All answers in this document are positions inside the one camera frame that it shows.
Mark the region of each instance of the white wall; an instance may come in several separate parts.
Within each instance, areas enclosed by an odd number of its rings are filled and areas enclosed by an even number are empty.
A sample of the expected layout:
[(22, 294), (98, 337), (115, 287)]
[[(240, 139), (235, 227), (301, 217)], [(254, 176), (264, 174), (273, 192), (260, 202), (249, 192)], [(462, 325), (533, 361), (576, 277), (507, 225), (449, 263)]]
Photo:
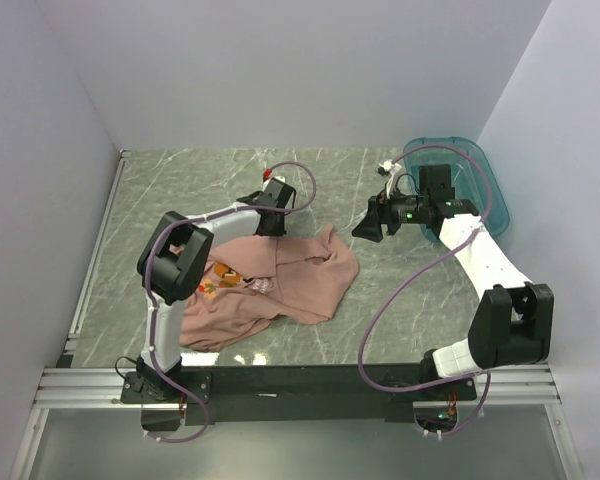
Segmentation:
[(550, 0), (37, 0), (119, 147), (476, 139)]
[(32, 0), (0, 0), (0, 479), (62, 351), (117, 153)]
[(553, 0), (479, 142), (511, 211), (506, 250), (554, 290), (550, 364), (600, 479), (600, 0)]

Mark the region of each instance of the printed graphic on cloth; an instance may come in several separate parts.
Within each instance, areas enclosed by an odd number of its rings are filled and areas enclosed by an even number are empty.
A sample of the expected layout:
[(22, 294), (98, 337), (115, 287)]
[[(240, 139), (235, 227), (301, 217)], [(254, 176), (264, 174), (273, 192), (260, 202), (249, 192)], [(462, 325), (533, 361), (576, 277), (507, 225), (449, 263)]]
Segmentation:
[(357, 274), (358, 261), (333, 225), (316, 238), (236, 238), (211, 250), (203, 280), (187, 301), (180, 344), (218, 351), (282, 315), (324, 322)]

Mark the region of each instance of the table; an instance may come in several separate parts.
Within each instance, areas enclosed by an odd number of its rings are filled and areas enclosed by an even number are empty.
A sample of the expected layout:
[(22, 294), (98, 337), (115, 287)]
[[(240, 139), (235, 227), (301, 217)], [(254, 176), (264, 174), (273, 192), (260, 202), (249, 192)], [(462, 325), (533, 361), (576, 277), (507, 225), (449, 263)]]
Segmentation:
[[(367, 199), (384, 179), (377, 164), (397, 149), (185, 149), (133, 150), (123, 155), (113, 203), (77, 312), (79, 341), (72, 367), (111, 367), (121, 355), (139, 354), (146, 327), (146, 302), (136, 262), (162, 215), (222, 208), (261, 185), (266, 167), (281, 161), (307, 165), (318, 181), (308, 209), (287, 218), (288, 235), (312, 237), (328, 223), (355, 252), (360, 273), (333, 319), (300, 325), (289, 318), (217, 353), (183, 350), (185, 364), (291, 365), (355, 363), (371, 317), (409, 274), (446, 251), (424, 238), (418, 226), (403, 226), (379, 244), (351, 236), (364, 217)], [(300, 169), (282, 167), (298, 190), (311, 184)], [(449, 260), (425, 273), (396, 299), (374, 330), (367, 361), (418, 362), (431, 348), (462, 339), (478, 298), (460, 264)]]

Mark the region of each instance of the transparent container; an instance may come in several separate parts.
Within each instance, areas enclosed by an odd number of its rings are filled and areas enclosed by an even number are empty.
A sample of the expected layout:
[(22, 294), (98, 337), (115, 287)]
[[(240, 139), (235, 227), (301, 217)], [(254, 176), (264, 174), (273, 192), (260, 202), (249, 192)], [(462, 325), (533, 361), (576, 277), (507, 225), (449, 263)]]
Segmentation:
[[(406, 152), (414, 147), (426, 144), (443, 144), (457, 148), (473, 158), (484, 169), (493, 192), (493, 206), (485, 222), (485, 227), (494, 238), (504, 232), (509, 226), (509, 211), (507, 210), (507, 205), (504, 203), (504, 198), (502, 198), (498, 182), (496, 182), (493, 171), (489, 166), (489, 161), (482, 149), (471, 140), (462, 137), (421, 137), (407, 143), (403, 151)], [(441, 163), (451, 165), (451, 178), (453, 186), (456, 189), (456, 197), (471, 200), (480, 213), (484, 212), (484, 206), (487, 203), (487, 190), (484, 182), (475, 167), (460, 155), (443, 148), (427, 148), (418, 150), (404, 159), (405, 168), (415, 178), (416, 186), (419, 179), (418, 168), (420, 166)], [(421, 228), (425, 237), (432, 242), (438, 241), (433, 233), (427, 230), (424, 225)]]

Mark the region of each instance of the purple cable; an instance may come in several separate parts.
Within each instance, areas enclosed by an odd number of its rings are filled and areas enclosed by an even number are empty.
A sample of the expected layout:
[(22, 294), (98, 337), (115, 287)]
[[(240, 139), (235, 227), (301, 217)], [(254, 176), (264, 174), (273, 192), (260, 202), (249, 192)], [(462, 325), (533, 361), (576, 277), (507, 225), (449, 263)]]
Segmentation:
[[(489, 179), (487, 178), (487, 174), (485, 173), (483, 168), (478, 164), (478, 162), (476, 162), (473, 158), (471, 158), (466, 153), (462, 152), (461, 150), (458, 150), (457, 148), (450, 147), (448, 145), (443, 145), (443, 144), (420, 145), (418, 147), (407, 150), (402, 155), (399, 155), (398, 157), (394, 158), (393, 160), (391, 160), (391, 163), (395, 164), (395, 163), (399, 162), (400, 160), (402, 160), (403, 158), (407, 157), (408, 155), (411, 155), (412, 153), (417, 152), (418, 150), (424, 150), (426, 148), (442, 148), (445, 150), (450, 150), (454, 153), (457, 153), (461, 157), (463, 157), (465, 160), (467, 160), (469, 163), (471, 163), (471, 165), (473, 165), (475, 167), (475, 169), (478, 171), (478, 173), (482, 177), (482, 180), (484, 181), (484, 184), (485, 184), (485, 187), (487, 190), (487, 205), (484, 209), (484, 213), (480, 217), (480, 221), (484, 222), (486, 220), (486, 218), (489, 216), (489, 213), (491, 212), (491, 206), (493, 203), (493, 192), (491, 190), (491, 184), (489, 183)], [(378, 320), (380, 319), (382, 314), (385, 312), (387, 307), (391, 304), (391, 302), (393, 302), (393, 300), (395, 300), (395, 298), (400, 294), (400, 292), (402, 292), (402, 290), (404, 290), (411, 282), (413, 282), (420, 275), (422, 275), (426, 271), (430, 270), (431, 268), (435, 267), (439, 263), (444, 262), (448, 258), (453, 257), (456, 253), (460, 252), (463, 248), (466, 248), (471, 242), (473, 242), (473, 240), (476, 238), (477, 235), (478, 235), (478, 230), (476, 229), (473, 232), (471, 232), (471, 235), (469, 235), (469, 237), (464, 242), (462, 242), (460, 245), (458, 245), (456, 248), (454, 248), (453, 250), (449, 250), (447, 253), (440, 256), (436, 260), (428, 263), (427, 265), (422, 267), (420, 270), (418, 270), (416, 273), (414, 273), (409, 278), (407, 278), (404, 282), (402, 282), (400, 284), (400, 286), (398, 286), (398, 288), (396, 288), (393, 291), (393, 293), (389, 296), (389, 298), (387, 298), (387, 300), (382, 304), (382, 306), (375, 313), (375, 315), (371, 319), (371, 323), (369, 324), (369, 326), (367, 327), (367, 330), (365, 331), (364, 335), (362, 336), (362, 340), (360, 341), (360, 346), (358, 348), (358, 371), (360, 372), (360, 376), (362, 377), (362, 379), (365, 381), (365, 383), (367, 385), (375, 388), (376, 390), (380, 390), (382, 392), (408, 393), (408, 392), (416, 392), (418, 390), (422, 390), (425, 388), (435, 387), (437, 385), (444, 385), (446, 383), (455, 382), (457, 380), (463, 380), (463, 379), (471, 378), (474, 376), (474, 374), (466, 374), (466, 375), (459, 375), (457, 377), (441, 378), (439, 380), (433, 380), (431, 382), (425, 382), (425, 383), (421, 383), (418, 385), (410, 385), (407, 387), (387, 387), (385, 385), (380, 385), (379, 383), (376, 383), (374, 380), (372, 380), (369, 377), (369, 375), (367, 375), (367, 372), (364, 369), (364, 348), (367, 344), (367, 341), (369, 340), (369, 336), (371, 335), (373, 328), (378, 323)], [(456, 433), (456, 432), (462, 430), (471, 421), (473, 421), (473, 419), (477, 416), (478, 412), (484, 405), (484, 402), (487, 398), (487, 393), (489, 392), (490, 384), (491, 384), (491, 374), (489, 372), (487, 372), (487, 382), (485, 384), (485, 388), (482, 393), (482, 397), (480, 398), (480, 402), (478, 403), (478, 406), (474, 410), (473, 414), (470, 415), (469, 418), (462, 425), (460, 425), (459, 427), (456, 427), (454, 430), (451, 430), (450, 432), (446, 432), (446, 434), (443, 434), (443, 435), (446, 436), (446, 435), (450, 435), (452, 433)]]
[(311, 173), (309, 168), (307, 168), (305, 165), (303, 165), (302, 163), (299, 163), (299, 162), (281, 162), (281, 163), (277, 163), (276, 165), (272, 166), (270, 169), (275, 170), (276, 168), (282, 167), (283, 165), (295, 165), (296, 167), (302, 168), (305, 172), (307, 172), (307, 175), (309, 175), (309, 178), (311, 179), (311, 184), (312, 184), (313, 190), (311, 192), (311, 195), (309, 196), (309, 199), (303, 205), (301, 205), (299, 207), (295, 207), (295, 208), (275, 208), (275, 207), (263, 207), (263, 206), (257, 206), (257, 205), (243, 205), (243, 206), (240, 206), (237, 208), (228, 208), (226, 210), (221, 210), (214, 214), (207, 215), (206, 218), (205, 217), (196, 217), (196, 218), (186, 218), (184, 220), (178, 220), (177, 222), (174, 222), (174, 223), (168, 225), (160, 233), (160, 235), (158, 235), (156, 242), (153, 244), (153, 247), (151, 247), (151, 251), (149, 252), (149, 256), (147, 257), (147, 264), (146, 264), (146, 267), (144, 270), (145, 290), (147, 292), (147, 297), (149, 297), (149, 299), (151, 300), (151, 305), (153, 306), (153, 310), (151, 312), (150, 328), (149, 328), (149, 345), (154, 347), (154, 349), (149, 352), (149, 355), (151, 356), (151, 363), (153, 365), (153, 369), (156, 371), (158, 376), (160, 378), (162, 378), (162, 380), (164, 380), (167, 384), (169, 384), (176, 390), (182, 392), (183, 394), (188, 396), (190, 399), (195, 401), (198, 405), (200, 405), (200, 407), (202, 408), (202, 410), (204, 412), (204, 425), (196, 433), (189, 435), (188, 437), (183, 437), (183, 438), (168, 438), (168, 437), (161, 437), (152, 432), (147, 433), (148, 436), (156, 439), (157, 441), (164, 442), (164, 443), (184, 443), (184, 442), (188, 442), (190, 440), (194, 440), (194, 439), (198, 438), (209, 427), (209, 423), (211, 421), (211, 412), (209, 411), (209, 407), (207, 407), (207, 405), (202, 401), (202, 399), (200, 399), (200, 397), (198, 397), (195, 393), (187, 390), (182, 385), (179, 385), (177, 382), (170, 379), (162, 371), (162, 369), (160, 368), (160, 365), (158, 364), (158, 359), (157, 359), (157, 355), (156, 355), (156, 351), (155, 351), (156, 324), (157, 324), (157, 319), (158, 319), (158, 302), (156, 300), (155, 295), (151, 291), (151, 271), (153, 270), (153, 259), (155, 258), (156, 253), (158, 252), (158, 250), (160, 248), (160, 245), (162, 245), (162, 243), (164, 243), (164, 241), (169, 236), (169, 233), (171, 233), (171, 231), (173, 229), (180, 227), (182, 225), (191, 225), (191, 224), (201, 223), (201, 222), (205, 222), (205, 221), (209, 221), (209, 220), (215, 220), (217, 218), (224, 217), (225, 215), (229, 215), (229, 214), (232, 214), (235, 212), (242, 212), (245, 210), (266, 210), (268, 212), (292, 213), (292, 212), (299, 212), (300, 210), (304, 210), (305, 208), (307, 208), (311, 204), (311, 202), (313, 202), (313, 200), (316, 198), (317, 185), (316, 185), (315, 177), (313, 176), (313, 174)]

